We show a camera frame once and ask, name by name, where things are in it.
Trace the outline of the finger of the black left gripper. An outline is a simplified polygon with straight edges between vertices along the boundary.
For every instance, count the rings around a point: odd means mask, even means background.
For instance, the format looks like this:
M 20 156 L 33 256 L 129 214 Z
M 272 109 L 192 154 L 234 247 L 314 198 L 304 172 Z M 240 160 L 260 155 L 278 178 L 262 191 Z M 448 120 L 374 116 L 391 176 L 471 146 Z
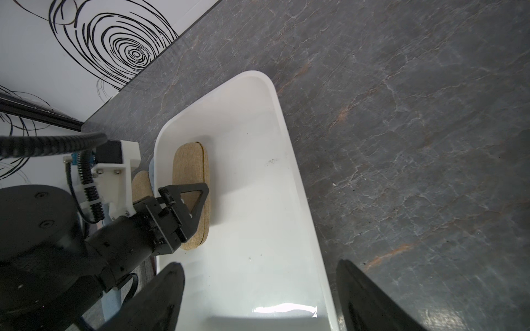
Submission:
M 169 216 L 171 234 L 179 242 L 205 242 L 209 233 L 209 187 L 206 183 L 158 189 Z

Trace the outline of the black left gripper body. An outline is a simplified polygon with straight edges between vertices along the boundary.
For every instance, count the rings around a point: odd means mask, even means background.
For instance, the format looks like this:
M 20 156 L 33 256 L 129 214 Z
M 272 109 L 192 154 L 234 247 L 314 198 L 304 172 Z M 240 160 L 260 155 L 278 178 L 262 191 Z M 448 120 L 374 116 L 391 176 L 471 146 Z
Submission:
M 183 203 L 172 195 L 144 197 L 133 204 L 153 242 L 152 255 L 170 255 L 187 242 L 184 223 L 177 213 Z

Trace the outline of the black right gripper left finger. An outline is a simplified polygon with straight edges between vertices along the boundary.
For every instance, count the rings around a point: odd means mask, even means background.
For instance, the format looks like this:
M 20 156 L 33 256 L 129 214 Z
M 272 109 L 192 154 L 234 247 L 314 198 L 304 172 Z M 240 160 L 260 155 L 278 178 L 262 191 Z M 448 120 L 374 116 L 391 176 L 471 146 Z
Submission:
M 184 287 L 182 265 L 168 264 L 100 330 L 175 330 Z

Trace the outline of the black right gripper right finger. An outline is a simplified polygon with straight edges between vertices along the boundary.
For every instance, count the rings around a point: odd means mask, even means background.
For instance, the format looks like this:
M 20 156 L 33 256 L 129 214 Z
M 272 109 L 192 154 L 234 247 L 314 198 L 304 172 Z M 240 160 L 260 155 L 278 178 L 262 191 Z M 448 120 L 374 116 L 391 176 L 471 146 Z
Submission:
M 339 261 L 336 284 L 346 329 L 425 329 L 351 261 Z

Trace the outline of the tan fabric glasses case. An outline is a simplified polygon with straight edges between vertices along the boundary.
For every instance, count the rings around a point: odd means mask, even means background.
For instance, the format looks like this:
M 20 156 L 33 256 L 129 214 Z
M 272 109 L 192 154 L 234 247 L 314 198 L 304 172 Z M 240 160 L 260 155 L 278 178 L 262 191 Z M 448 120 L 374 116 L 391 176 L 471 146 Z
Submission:
M 211 184 L 208 153 L 199 142 L 187 143 L 180 146 L 173 159 L 173 185 L 205 183 Z M 211 197 L 208 196 L 197 232 L 186 243 L 181 245 L 184 250 L 194 250 L 204 244 L 208 238 L 211 223 Z

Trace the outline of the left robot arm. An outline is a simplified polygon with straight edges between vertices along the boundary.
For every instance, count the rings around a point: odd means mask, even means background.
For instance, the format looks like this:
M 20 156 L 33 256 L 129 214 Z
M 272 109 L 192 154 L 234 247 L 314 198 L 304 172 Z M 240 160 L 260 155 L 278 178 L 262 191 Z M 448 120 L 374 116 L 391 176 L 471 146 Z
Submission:
M 205 183 L 160 188 L 84 237 L 73 197 L 54 186 L 1 190 L 1 329 L 65 330 L 142 262 L 197 232 Z

